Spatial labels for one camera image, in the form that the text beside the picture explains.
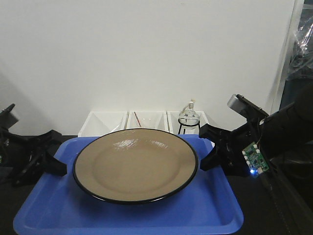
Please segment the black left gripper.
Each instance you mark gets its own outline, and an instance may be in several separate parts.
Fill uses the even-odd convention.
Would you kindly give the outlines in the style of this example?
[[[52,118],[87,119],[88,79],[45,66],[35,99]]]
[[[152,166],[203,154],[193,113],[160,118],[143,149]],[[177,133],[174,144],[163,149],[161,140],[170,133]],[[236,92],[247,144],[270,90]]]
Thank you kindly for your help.
[[[67,165],[45,154],[44,149],[52,145],[61,145],[61,133],[55,130],[32,138],[1,130],[0,183],[2,185],[10,183],[13,187],[34,184],[42,176],[43,171],[65,176]]]

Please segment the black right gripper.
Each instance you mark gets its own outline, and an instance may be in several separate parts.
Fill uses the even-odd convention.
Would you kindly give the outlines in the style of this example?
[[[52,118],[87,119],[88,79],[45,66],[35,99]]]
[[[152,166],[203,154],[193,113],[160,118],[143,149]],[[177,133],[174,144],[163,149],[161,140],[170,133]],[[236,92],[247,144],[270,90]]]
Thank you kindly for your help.
[[[258,127],[255,123],[246,124],[228,131],[210,124],[205,124],[199,129],[199,137],[209,139],[212,142],[224,141],[224,156],[221,160],[222,169],[227,176],[251,176],[250,166],[242,152],[251,143],[256,143],[260,137]],[[208,171],[220,165],[218,147],[213,149],[200,162],[200,169]]]

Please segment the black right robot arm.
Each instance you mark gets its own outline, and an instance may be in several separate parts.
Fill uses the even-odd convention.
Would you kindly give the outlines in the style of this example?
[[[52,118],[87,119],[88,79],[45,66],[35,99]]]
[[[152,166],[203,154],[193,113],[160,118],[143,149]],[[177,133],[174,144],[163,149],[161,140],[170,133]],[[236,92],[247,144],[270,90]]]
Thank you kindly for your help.
[[[207,171],[221,166],[225,175],[259,175],[269,170],[270,158],[313,139],[313,86],[307,85],[295,101],[268,115],[244,96],[233,94],[228,107],[246,119],[232,131],[205,124],[199,137],[215,146],[200,162]]]

